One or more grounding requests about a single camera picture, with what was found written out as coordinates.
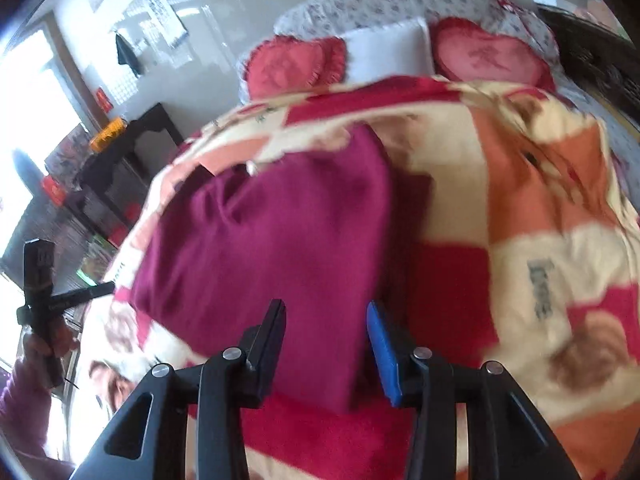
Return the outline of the purple left sleeve forearm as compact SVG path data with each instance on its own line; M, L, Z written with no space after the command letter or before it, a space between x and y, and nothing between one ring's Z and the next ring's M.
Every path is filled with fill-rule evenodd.
M1 393L2 434L33 479L68 479L74 465L54 460L44 450L50 409L50 390L31 365L18 359Z

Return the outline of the left hand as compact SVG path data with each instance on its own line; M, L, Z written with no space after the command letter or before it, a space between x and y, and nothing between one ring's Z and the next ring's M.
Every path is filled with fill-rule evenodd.
M23 338L23 347L26 359L33 360L48 356L64 358L67 353L79 347L79 341L64 318L56 318L49 323L48 339L42 339L29 328Z

